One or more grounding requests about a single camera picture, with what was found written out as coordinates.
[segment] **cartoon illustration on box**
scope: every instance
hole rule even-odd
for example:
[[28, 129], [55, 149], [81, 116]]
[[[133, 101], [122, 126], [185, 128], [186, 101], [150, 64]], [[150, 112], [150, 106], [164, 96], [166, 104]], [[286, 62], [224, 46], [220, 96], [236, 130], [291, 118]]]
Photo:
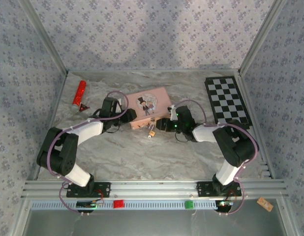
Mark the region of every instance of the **cartoon illustration on box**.
[[150, 93], [144, 93], [137, 100], [137, 104], [140, 109], [142, 109], [146, 116], [149, 116], [154, 113], [154, 110], [157, 106], [157, 98]]

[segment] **patterned wallpaper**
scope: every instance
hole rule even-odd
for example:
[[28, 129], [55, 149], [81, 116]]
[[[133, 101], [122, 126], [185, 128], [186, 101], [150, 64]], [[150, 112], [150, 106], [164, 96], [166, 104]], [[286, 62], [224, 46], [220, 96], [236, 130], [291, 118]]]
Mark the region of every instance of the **patterned wallpaper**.
[[14, 222], [61, 74], [15, 0], [0, 0], [0, 236]]
[[273, 0], [31, 0], [68, 70], [239, 68]]
[[304, 233], [304, 0], [288, 0], [244, 77]]

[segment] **green block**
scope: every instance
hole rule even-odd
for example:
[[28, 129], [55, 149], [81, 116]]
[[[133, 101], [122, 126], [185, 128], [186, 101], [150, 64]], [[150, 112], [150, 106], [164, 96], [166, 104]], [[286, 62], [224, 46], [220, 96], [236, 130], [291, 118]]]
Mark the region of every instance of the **green block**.
[[193, 201], [186, 201], [185, 209], [193, 209]]

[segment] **small tag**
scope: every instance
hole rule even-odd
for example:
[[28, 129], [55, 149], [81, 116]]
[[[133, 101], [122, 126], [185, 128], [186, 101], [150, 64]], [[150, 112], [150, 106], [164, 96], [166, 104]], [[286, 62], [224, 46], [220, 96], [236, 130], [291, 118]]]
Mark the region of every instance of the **small tag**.
[[264, 198], [259, 198], [257, 203], [262, 206], [264, 209], [266, 209], [268, 212], [270, 212], [273, 208], [273, 205], [269, 203], [266, 199]]
[[88, 108], [90, 108], [90, 107], [81, 104], [80, 109], [79, 109], [79, 112], [85, 111], [85, 110], [87, 110]]
[[153, 130], [151, 130], [151, 131], [149, 132], [149, 135], [151, 135], [152, 137], [154, 137], [155, 132], [154, 132]]

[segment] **red block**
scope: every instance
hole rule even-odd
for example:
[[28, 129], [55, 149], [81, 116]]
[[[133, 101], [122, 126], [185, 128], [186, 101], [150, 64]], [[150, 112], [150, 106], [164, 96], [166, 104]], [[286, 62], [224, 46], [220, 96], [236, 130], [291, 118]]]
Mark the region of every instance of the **red block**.
[[114, 208], [124, 208], [123, 200], [115, 200], [114, 201]]

